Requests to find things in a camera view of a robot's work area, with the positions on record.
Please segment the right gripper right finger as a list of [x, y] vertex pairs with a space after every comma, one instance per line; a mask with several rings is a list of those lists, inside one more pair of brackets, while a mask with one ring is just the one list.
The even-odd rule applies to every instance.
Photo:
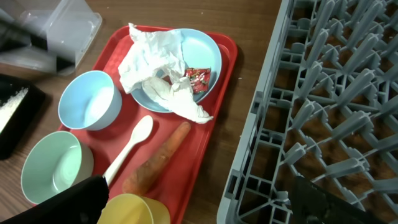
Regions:
[[295, 178], [289, 200], [298, 224], [384, 224], [303, 177]]

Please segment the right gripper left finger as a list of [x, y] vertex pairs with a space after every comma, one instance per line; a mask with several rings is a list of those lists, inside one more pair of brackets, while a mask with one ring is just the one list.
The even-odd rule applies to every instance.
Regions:
[[96, 175], [1, 223], [97, 223], [108, 199], [106, 179]]

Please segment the yellow plastic cup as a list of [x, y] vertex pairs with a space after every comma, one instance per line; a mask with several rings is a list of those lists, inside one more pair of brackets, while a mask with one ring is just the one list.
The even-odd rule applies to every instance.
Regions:
[[108, 201], [97, 224], [171, 224], [167, 207], [154, 199], [121, 194]]

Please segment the green bowl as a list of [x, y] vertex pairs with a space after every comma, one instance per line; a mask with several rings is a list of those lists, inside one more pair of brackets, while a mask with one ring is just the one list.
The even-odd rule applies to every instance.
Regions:
[[40, 204], [89, 178], [94, 168], [90, 148], [68, 131], [42, 138], [30, 151], [21, 174], [25, 198]]

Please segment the light blue bowl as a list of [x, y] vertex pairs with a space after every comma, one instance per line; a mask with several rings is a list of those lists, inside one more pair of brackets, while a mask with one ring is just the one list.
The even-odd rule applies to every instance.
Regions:
[[92, 70], [66, 87], [58, 104], [58, 117], [69, 129], [98, 131], [117, 118], [121, 107], [121, 92], [112, 78], [103, 71]]

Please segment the white rice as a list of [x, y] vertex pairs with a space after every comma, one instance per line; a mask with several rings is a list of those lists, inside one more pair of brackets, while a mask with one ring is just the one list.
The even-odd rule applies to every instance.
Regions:
[[28, 88], [21, 88], [1, 106], [1, 131], [3, 131], [13, 113], [16, 111], [17, 107], [21, 104], [22, 100], [26, 96], [27, 92]]

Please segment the white napkin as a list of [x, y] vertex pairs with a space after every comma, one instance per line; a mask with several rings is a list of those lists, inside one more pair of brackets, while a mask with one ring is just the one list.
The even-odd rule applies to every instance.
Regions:
[[133, 44], [118, 67], [124, 91], [141, 89], [154, 103], [199, 124], [212, 120], [193, 99], [193, 85], [185, 76], [182, 33], [144, 32], [130, 23], [129, 36]]

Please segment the red snack wrapper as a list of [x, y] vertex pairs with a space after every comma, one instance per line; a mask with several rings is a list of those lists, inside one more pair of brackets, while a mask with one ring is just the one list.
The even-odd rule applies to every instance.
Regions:
[[194, 94], [203, 93], [208, 90], [211, 78], [210, 68], [187, 68], [185, 76], [189, 78]]

